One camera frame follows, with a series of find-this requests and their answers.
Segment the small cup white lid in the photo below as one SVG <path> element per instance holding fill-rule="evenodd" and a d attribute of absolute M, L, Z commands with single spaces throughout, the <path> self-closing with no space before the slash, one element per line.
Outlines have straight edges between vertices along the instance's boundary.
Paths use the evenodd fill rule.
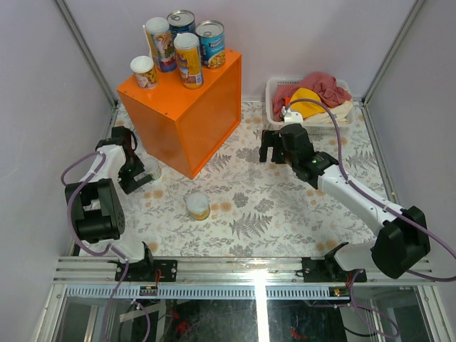
<path fill-rule="evenodd" d="M 154 61 L 149 56 L 138 56 L 130 62 L 130 69 L 142 89 L 153 89 L 158 84 Z"/>

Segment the tall yellow canister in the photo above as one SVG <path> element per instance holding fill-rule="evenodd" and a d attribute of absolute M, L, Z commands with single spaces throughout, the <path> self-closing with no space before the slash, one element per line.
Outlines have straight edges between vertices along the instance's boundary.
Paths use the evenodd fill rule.
<path fill-rule="evenodd" d="M 203 83 L 200 41 L 193 33 L 179 33 L 174 40 L 177 66 L 184 87 L 200 88 Z"/>

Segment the blue cup white lid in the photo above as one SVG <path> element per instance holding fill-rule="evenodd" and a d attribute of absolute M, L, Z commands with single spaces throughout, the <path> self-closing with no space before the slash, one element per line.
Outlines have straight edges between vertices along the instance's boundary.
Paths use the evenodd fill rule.
<path fill-rule="evenodd" d="M 173 72 L 177 61 L 168 21 L 161 17 L 151 18 L 145 24 L 145 32 L 156 69 L 163 73 Z"/>

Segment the yellow can white lid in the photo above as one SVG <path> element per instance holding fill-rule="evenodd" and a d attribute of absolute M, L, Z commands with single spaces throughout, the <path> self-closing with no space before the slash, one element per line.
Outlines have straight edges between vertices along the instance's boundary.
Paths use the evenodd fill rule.
<path fill-rule="evenodd" d="M 206 194 L 194 192 L 184 197 L 185 205 L 190 216 L 198 221 L 208 218 L 210 214 L 209 199 Z"/>

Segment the dark blue tin can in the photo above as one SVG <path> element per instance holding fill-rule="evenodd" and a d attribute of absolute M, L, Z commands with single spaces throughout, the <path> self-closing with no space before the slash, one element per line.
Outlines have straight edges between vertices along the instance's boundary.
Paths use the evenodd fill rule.
<path fill-rule="evenodd" d="M 189 10 L 176 10 L 167 16 L 172 37 L 180 33 L 195 32 L 195 15 Z"/>

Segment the green can white lid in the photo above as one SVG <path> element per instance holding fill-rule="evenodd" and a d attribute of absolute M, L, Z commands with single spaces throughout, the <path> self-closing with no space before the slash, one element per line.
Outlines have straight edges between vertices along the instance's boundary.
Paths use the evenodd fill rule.
<path fill-rule="evenodd" d="M 153 180 L 158 180 L 161 178 L 162 169 L 159 162 L 153 158 L 147 158 L 144 162 L 145 173 L 150 175 Z"/>

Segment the cream printed cloth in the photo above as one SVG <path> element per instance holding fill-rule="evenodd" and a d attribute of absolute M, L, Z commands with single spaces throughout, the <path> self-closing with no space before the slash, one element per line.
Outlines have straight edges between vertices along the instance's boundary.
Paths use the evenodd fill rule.
<path fill-rule="evenodd" d="M 336 117 L 337 123 L 348 123 L 348 115 L 352 109 L 353 103 L 350 100 L 347 100 L 341 105 L 331 108 L 330 111 Z M 332 120 L 329 114 L 321 109 L 319 113 L 306 118 L 304 122 L 311 124 L 331 124 Z"/>

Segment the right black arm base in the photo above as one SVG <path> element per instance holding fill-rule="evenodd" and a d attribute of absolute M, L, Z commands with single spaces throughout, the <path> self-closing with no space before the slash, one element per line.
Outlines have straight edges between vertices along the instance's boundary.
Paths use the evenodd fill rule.
<path fill-rule="evenodd" d="M 302 257 L 301 269 L 294 274 L 302 277 L 306 283 L 336 283 L 349 285 L 353 281 L 356 269 L 347 270 L 345 266 L 357 264 L 356 257 L 371 259 L 371 245 L 350 244 L 343 242 L 327 252 L 323 257 Z"/>

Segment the yellow cloth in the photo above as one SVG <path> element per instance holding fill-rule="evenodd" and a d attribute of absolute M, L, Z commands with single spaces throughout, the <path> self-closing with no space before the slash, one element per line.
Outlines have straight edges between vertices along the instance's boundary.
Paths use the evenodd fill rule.
<path fill-rule="evenodd" d="M 309 90 L 307 88 L 298 88 L 290 96 L 286 96 L 285 104 L 288 105 L 290 102 L 303 98 L 314 100 L 316 102 L 321 101 L 318 94 L 312 90 Z M 297 103 L 294 103 L 291 105 L 290 109 L 292 111 L 299 112 L 303 119 L 307 119 L 311 116 L 324 112 L 324 109 L 320 105 L 308 101 L 299 101 Z"/>

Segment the light blue soup can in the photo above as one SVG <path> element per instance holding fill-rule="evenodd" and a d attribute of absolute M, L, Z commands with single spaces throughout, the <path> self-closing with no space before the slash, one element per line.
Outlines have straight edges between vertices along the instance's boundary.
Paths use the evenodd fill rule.
<path fill-rule="evenodd" d="M 202 21 L 195 29 L 202 65 L 216 69 L 225 64 L 224 26 L 219 21 Z"/>

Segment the white plastic basket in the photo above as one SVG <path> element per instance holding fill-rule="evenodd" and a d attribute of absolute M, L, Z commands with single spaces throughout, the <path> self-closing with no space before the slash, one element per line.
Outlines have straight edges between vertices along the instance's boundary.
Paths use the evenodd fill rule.
<path fill-rule="evenodd" d="M 272 130 L 279 130 L 284 125 L 284 122 L 275 121 L 273 113 L 273 97 L 279 86 L 282 85 L 291 85 L 296 84 L 301 80 L 299 76 L 287 76 L 287 77 L 273 77 L 266 82 L 265 88 L 265 101 L 266 101 L 266 119 L 269 122 L 269 126 Z M 338 122 L 338 127 L 340 130 L 347 130 L 352 127 L 354 124 L 355 108 L 352 106 L 347 116 L 341 121 Z M 319 135 L 319 134 L 331 134 L 335 133 L 335 128 L 332 121 L 329 123 L 309 123 L 304 122 L 303 127 L 307 130 L 309 134 Z"/>

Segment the orange box cabinet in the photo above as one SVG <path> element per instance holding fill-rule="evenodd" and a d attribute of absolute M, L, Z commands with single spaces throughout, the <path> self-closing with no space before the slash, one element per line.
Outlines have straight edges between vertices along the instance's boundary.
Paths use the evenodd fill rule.
<path fill-rule="evenodd" d="M 183 86 L 177 71 L 160 73 L 145 90 L 135 76 L 118 95 L 149 155 L 193 179 L 242 119 L 242 55 L 226 52 L 225 64 L 203 70 L 202 87 Z"/>

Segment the pink cloth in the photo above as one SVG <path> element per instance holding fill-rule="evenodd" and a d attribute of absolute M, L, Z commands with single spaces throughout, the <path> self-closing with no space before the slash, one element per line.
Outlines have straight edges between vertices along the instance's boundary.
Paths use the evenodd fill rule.
<path fill-rule="evenodd" d="M 280 114 L 281 109 L 286 104 L 286 99 L 291 99 L 292 95 L 300 89 L 305 88 L 318 95 L 321 102 L 329 108 L 335 108 L 347 100 L 351 100 L 351 94 L 337 85 L 336 78 L 323 72 L 315 72 L 305 77 L 298 83 L 280 85 L 273 97 L 273 113 Z"/>

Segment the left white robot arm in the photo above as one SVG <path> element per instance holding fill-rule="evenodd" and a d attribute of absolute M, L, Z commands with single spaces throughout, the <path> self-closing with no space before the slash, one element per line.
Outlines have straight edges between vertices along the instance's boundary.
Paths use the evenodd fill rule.
<path fill-rule="evenodd" d="M 79 182 L 67 183 L 66 174 L 81 161 L 73 163 L 61 176 L 65 186 L 67 220 L 76 244 L 87 254 L 102 257 L 118 255 L 121 263 L 131 263 L 131 272 L 141 281 L 154 277 L 156 264 L 146 243 L 125 232 L 126 218 L 117 189 L 129 195 L 161 176 L 157 162 L 146 166 L 135 153 L 138 141 L 124 126 L 111 129 L 111 136 L 100 140 L 95 151 L 81 158 L 94 157 Z"/>

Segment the aluminium front rail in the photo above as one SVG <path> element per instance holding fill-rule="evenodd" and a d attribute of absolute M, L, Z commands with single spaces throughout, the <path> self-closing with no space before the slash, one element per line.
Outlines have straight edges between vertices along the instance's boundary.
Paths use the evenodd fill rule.
<path fill-rule="evenodd" d="M 69 296 L 125 299 L 338 299 L 352 276 L 318 276 L 300 258 L 159 257 L 159 279 L 122 280 L 112 257 L 65 256 L 52 284 Z"/>

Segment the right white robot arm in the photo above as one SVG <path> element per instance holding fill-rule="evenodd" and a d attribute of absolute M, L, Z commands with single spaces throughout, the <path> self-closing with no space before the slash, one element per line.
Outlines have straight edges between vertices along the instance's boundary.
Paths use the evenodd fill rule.
<path fill-rule="evenodd" d="M 425 225 L 423 212 L 417 207 L 403 209 L 343 173 L 336 158 L 314 150 L 301 125 L 264 130 L 260 162 L 266 162 L 269 152 L 273 163 L 290 166 L 301 181 L 339 201 L 375 235 L 373 242 L 342 243 L 328 252 L 324 269 L 329 279 L 340 281 L 350 271 L 369 268 L 398 279 L 429 253 L 428 236 L 415 228 Z"/>

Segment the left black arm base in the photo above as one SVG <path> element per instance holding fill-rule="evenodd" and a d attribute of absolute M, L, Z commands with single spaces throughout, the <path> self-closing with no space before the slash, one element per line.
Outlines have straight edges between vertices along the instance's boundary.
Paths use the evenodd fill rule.
<path fill-rule="evenodd" d="M 149 249 L 145 249 L 142 260 L 129 264 L 125 273 L 125 263 L 118 262 L 115 280 L 129 282 L 147 282 L 153 284 L 176 282 L 178 261 L 174 259 L 156 259 Z"/>

